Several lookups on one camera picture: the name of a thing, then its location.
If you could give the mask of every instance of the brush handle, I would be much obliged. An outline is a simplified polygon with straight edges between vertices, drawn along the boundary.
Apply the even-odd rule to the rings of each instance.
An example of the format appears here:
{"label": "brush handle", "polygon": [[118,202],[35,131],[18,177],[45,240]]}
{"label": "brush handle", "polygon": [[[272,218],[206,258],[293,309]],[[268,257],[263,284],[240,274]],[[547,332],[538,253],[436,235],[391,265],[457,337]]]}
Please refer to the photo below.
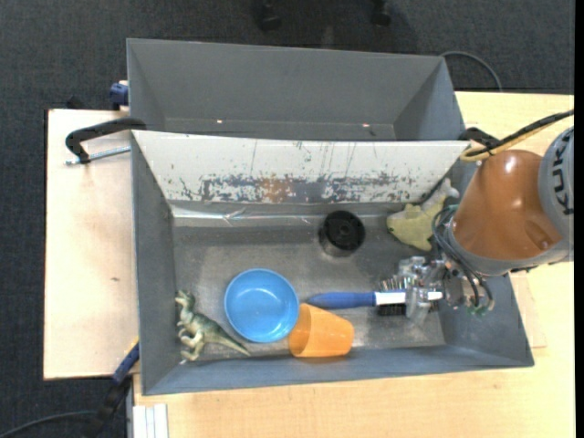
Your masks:
{"label": "brush handle", "polygon": [[330,309],[375,307],[375,292],[328,292],[309,298],[308,303]]}

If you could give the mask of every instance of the orange cup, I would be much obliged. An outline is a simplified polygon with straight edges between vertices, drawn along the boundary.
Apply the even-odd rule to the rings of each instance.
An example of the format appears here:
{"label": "orange cup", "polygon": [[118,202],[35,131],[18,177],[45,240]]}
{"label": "orange cup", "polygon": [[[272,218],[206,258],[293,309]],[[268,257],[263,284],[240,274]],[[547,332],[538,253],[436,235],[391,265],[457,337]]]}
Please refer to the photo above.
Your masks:
{"label": "orange cup", "polygon": [[353,325],[345,318],[303,303],[288,345],[295,357],[335,357],[350,351],[354,335]]}

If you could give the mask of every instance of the toy dinosaur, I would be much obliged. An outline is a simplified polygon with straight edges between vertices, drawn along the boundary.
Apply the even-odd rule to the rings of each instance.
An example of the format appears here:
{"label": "toy dinosaur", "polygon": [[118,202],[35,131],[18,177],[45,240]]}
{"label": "toy dinosaur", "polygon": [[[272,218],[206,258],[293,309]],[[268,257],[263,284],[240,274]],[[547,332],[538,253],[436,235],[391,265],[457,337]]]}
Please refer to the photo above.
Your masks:
{"label": "toy dinosaur", "polygon": [[432,236],[432,219],[443,208],[447,197],[458,198],[460,194],[444,179],[440,186],[421,205],[406,204],[405,209],[390,215],[386,220],[388,230],[401,242],[430,251],[428,239]]}
{"label": "toy dinosaur", "polygon": [[178,337],[182,344],[189,348],[181,351],[183,362],[197,360],[204,345],[208,342],[223,344],[247,356],[250,355],[243,345],[229,336],[215,321],[201,313],[195,313],[193,294],[179,290],[174,300],[182,307],[181,320],[176,324],[180,328]]}

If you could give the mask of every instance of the blue bowl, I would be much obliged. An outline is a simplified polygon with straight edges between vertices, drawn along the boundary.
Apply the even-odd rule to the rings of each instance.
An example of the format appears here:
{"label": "blue bowl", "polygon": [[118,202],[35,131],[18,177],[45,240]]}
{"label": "blue bowl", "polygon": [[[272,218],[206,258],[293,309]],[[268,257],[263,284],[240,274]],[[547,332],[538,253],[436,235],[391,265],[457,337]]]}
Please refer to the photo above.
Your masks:
{"label": "blue bowl", "polygon": [[253,342],[280,340],[298,320],[294,288],[270,269],[248,269],[236,276],[227,287],[224,306],[235,331]]}

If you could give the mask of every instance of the gray box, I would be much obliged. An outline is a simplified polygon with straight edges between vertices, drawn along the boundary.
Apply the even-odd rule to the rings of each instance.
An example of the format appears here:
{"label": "gray box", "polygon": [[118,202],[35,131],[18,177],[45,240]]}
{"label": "gray box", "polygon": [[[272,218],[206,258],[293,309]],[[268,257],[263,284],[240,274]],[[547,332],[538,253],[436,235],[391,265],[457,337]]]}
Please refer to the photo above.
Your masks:
{"label": "gray box", "polygon": [[[367,123],[375,126],[375,141],[445,141],[457,139],[464,127],[440,57],[129,40],[128,58],[131,116],[151,130],[372,141],[362,128]],[[398,203],[350,206],[365,216],[368,235],[349,258],[324,255],[318,243],[319,218],[337,204],[311,208],[317,218],[308,225],[188,225],[188,214],[174,215],[135,135],[131,148],[145,394],[533,365],[506,276],[490,280],[496,304],[483,318],[445,302],[421,327],[406,318],[379,317],[374,308],[341,310],[356,328],[355,347],[341,359],[298,360],[279,341],[246,343],[253,357],[245,359],[208,345],[199,360],[179,365],[179,288],[192,290],[197,309],[234,334],[222,297],[231,278],[249,267],[276,270],[303,300],[330,290],[373,290],[388,268],[421,252],[387,232],[385,216],[400,210]],[[457,163],[448,174],[463,191],[472,171]],[[290,205],[287,212],[301,216],[306,207]]]}

